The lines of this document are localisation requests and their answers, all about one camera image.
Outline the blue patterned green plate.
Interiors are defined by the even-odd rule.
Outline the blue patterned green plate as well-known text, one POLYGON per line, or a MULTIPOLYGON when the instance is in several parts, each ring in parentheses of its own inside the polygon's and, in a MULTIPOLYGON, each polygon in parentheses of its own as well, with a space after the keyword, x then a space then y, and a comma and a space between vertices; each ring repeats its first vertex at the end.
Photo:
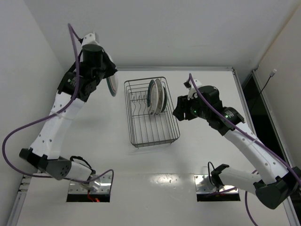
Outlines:
POLYGON ((163 86, 163 105, 161 108, 161 113, 164 112, 165 108, 166 108, 166 104, 167 104, 167 93, 166 93, 166 88, 163 86))

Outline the green red rimmed plate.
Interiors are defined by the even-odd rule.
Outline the green red rimmed plate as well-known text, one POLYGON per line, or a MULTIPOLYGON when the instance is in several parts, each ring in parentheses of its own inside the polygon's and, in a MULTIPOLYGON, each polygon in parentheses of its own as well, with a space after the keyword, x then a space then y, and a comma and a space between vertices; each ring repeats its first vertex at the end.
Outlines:
POLYGON ((158 105, 158 90, 157 84, 154 80, 151 80, 148 86, 147 93, 147 107, 149 115, 153 115, 158 105))
POLYGON ((110 94, 115 97, 118 91, 118 78, 117 74, 106 78, 108 89, 110 94))

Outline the white plate with characters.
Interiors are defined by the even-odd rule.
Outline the white plate with characters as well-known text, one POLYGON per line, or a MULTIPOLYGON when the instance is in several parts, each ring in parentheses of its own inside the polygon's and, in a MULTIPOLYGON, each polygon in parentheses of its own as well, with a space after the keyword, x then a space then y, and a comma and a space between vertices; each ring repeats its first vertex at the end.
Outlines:
POLYGON ((157 91, 158 91, 158 104, 157 104, 157 108, 155 111, 155 114, 160 114, 163 108, 163 103, 164 103, 164 89, 163 89, 163 85, 160 79, 156 79, 155 80, 156 85, 157 85, 157 91))

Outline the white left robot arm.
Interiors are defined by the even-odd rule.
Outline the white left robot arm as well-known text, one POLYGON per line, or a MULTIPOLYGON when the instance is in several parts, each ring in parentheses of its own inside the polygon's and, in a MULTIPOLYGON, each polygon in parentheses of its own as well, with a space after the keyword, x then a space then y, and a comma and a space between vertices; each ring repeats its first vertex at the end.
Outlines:
POLYGON ((102 79, 113 76, 117 69, 104 49, 96 44, 85 44, 79 69, 73 65, 62 78, 55 95, 50 115, 38 137, 19 156, 51 177, 86 182, 95 175, 88 166, 61 156, 64 136, 73 119, 96 90, 102 79))

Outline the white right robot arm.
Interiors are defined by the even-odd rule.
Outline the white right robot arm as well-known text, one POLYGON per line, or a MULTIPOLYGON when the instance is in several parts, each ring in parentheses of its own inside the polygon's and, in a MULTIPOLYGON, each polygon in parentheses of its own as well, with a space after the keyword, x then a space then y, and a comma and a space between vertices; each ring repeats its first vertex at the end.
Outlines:
POLYGON ((179 121, 206 120, 211 128, 237 147, 258 172, 255 175, 221 164, 209 174, 211 189, 218 190, 225 185, 237 187, 254 194, 272 210, 297 190, 301 170, 298 167, 288 169, 282 160, 261 147, 244 117, 236 109, 222 105, 217 88, 199 86, 195 89, 187 82, 184 85, 189 92, 177 98, 173 115, 179 121))

